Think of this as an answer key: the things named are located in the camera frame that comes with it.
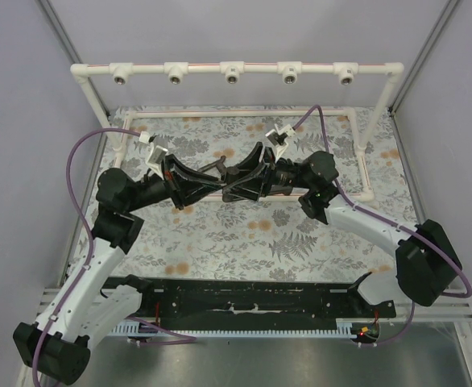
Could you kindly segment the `white pipe frame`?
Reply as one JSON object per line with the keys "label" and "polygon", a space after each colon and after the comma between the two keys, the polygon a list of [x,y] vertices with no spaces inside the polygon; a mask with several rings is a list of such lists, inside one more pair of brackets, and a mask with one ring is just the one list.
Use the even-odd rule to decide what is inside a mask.
{"label": "white pipe frame", "polygon": [[[384,75],[386,83],[371,114],[365,131],[360,132],[355,109],[346,106],[341,108],[322,108],[324,117],[343,116],[350,123],[352,140],[354,141],[354,157],[358,164],[362,190],[352,193],[351,197],[360,202],[372,202],[375,193],[366,165],[366,146],[379,123],[379,119],[387,108],[387,103],[400,82],[404,65],[400,62],[384,64],[358,64],[355,62],[334,62],[332,64],[303,63],[300,61],[283,61],[277,63],[247,63],[244,61],[224,61],[214,64],[190,64],[188,62],[166,62],[164,64],[72,64],[70,72],[81,87],[90,107],[101,127],[110,123],[106,109],[102,107],[100,98],[93,90],[90,78],[93,76],[111,76],[116,85],[125,85],[129,79],[137,75],[165,74],[173,85],[179,85],[189,74],[221,74],[229,85],[235,85],[242,75],[279,74],[285,85],[293,85],[299,75],[331,74],[338,77],[341,85],[350,85],[357,75]],[[122,129],[128,130],[135,119],[178,119],[178,118],[216,118],[216,117],[296,117],[302,110],[168,110],[168,111],[136,111],[128,110],[122,121]],[[126,142],[128,135],[107,135],[115,152],[114,166],[121,166],[126,158]]]}

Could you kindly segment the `dark long faucet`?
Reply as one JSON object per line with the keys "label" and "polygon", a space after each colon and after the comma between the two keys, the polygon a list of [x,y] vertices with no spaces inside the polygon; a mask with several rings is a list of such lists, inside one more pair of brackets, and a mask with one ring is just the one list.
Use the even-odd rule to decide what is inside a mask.
{"label": "dark long faucet", "polygon": [[223,176],[226,185],[235,183],[240,178],[240,170],[236,166],[227,167]]}

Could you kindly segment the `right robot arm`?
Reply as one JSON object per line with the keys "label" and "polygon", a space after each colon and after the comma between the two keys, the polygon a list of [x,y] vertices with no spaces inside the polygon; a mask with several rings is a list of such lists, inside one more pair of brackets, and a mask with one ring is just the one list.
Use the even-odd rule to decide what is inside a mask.
{"label": "right robot arm", "polygon": [[297,163],[277,158],[271,148],[257,143],[242,162],[226,168],[222,178],[224,202],[257,202],[289,189],[304,189],[299,203],[310,219],[354,233],[392,256],[393,269],[365,274],[354,283],[360,297],[372,306],[408,298],[429,307],[445,295],[462,270],[439,223],[427,220],[405,226],[351,201],[338,186],[338,171],[328,152],[314,152]]}

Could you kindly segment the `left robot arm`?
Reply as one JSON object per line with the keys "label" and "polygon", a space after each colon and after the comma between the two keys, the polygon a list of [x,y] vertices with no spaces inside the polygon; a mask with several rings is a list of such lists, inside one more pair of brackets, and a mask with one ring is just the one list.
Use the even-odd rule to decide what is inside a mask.
{"label": "left robot arm", "polygon": [[118,286],[93,302],[115,267],[130,251],[143,226],[133,213],[172,200],[184,209],[224,185],[219,177],[190,169],[174,156],[165,156],[135,181],[120,168],[110,168],[97,181],[98,215],[85,227],[89,238],[86,257],[73,269],[47,309],[32,323],[21,322],[13,334],[23,363],[38,375],[71,385],[87,367],[93,349],[124,319],[141,306],[138,279]]}

